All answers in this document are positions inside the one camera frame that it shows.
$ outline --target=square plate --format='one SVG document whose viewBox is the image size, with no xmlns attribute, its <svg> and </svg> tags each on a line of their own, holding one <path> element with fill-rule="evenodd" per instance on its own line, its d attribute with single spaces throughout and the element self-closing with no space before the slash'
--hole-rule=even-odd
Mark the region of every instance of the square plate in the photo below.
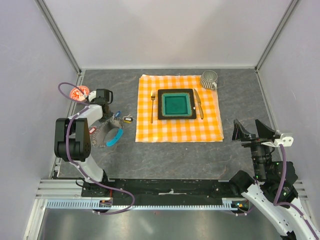
<svg viewBox="0 0 320 240">
<path fill-rule="evenodd" d="M 185 89 L 158 90 L 158 119 L 196 119 L 194 91 Z"/>
</svg>

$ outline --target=yellow and white gingham cloth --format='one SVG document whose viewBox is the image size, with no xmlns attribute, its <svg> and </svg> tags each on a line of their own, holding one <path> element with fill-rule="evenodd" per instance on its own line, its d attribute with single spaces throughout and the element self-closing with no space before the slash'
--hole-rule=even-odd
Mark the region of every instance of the yellow and white gingham cloth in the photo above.
<svg viewBox="0 0 320 240">
<path fill-rule="evenodd" d="M 196 119 L 158 120 L 159 89 L 196 89 L 204 118 L 201 119 L 194 96 Z M 151 91 L 155 91 L 153 123 Z M 139 79 L 136 118 L 136 142 L 221 142 L 224 139 L 217 91 L 205 89 L 200 76 L 150 76 Z"/>
</svg>

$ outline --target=orange checkered placemat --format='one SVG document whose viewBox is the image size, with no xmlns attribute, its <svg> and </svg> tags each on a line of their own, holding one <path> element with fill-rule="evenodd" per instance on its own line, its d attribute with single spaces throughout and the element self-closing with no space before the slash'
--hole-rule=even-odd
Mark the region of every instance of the orange checkered placemat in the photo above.
<svg viewBox="0 0 320 240">
<path fill-rule="evenodd" d="M 196 89 L 201 99 L 204 118 L 194 96 L 196 119 L 158 120 L 159 89 Z M 151 91 L 155 91 L 153 123 L 151 120 Z M 136 142 L 222 142 L 224 139 L 218 93 L 204 89 L 200 76 L 150 76 L 139 79 L 136 118 Z"/>
</svg>

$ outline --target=wall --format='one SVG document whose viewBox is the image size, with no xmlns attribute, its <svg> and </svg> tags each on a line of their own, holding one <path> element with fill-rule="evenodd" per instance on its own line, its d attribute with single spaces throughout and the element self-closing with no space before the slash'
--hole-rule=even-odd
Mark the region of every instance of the wall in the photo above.
<svg viewBox="0 0 320 240">
<path fill-rule="evenodd" d="M 294 133 L 288 160 L 320 224 L 320 1 L 300 1 L 260 70 L 277 127 Z"/>
<path fill-rule="evenodd" d="M 0 236 L 23 238 L 53 160 L 55 120 L 67 114 L 59 82 L 77 74 L 34 0 L 0 7 Z"/>
<path fill-rule="evenodd" d="M 82 68 L 252 67 L 290 0 L 45 0 Z"/>
</svg>

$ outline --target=gold knife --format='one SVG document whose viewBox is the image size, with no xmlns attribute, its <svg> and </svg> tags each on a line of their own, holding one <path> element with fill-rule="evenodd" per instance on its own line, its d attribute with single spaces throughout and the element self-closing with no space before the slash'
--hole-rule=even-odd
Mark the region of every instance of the gold knife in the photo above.
<svg viewBox="0 0 320 240">
<path fill-rule="evenodd" d="M 200 117 L 201 117 L 201 119 L 204 119 L 204 111 L 202 110 L 202 107 L 201 107 L 201 100 L 200 100 L 199 94 L 198 94 L 197 90 L 195 90 L 195 89 L 193 89 L 193 90 L 194 90 L 196 101 L 198 102 Z"/>
</svg>

